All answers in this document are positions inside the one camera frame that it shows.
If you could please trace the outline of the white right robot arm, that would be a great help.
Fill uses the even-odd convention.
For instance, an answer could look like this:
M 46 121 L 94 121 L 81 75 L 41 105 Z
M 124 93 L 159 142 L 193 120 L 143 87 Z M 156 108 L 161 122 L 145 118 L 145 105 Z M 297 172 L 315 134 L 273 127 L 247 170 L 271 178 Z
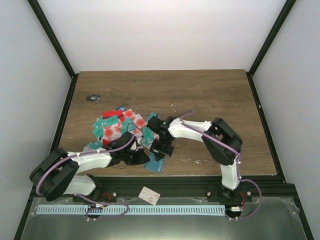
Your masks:
M 151 117 L 147 127 L 158 135 L 151 144 L 150 151 L 155 160 L 168 156 L 174 151 L 176 139 L 189 139 L 205 145 L 213 160 L 221 169 L 220 194 L 229 202 L 240 196 L 241 175 L 239 170 L 242 138 L 221 118 L 213 121 L 189 121 L 184 117 L 169 116 L 161 120 Z

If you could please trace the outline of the blue card holder wallet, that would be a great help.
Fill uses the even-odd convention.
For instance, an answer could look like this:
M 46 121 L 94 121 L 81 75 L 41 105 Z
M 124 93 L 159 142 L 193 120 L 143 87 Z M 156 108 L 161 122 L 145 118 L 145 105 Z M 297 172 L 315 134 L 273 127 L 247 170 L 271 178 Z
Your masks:
M 145 164 L 144 168 L 153 173 L 161 173 L 165 165 L 165 158 L 156 161 L 154 153 L 149 154 L 149 161 Z

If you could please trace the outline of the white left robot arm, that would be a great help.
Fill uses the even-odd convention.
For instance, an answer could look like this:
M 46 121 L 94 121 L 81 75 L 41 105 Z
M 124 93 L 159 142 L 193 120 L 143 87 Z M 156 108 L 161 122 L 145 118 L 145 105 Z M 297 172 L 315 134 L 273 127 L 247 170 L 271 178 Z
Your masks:
M 92 169 L 104 169 L 124 162 L 127 166 L 143 165 L 150 158 L 143 146 L 130 132 L 97 149 L 67 152 L 58 147 L 53 150 L 29 175 L 36 193 L 47 201 L 63 195 L 83 195 L 97 202 L 102 189 L 92 175 L 82 175 Z

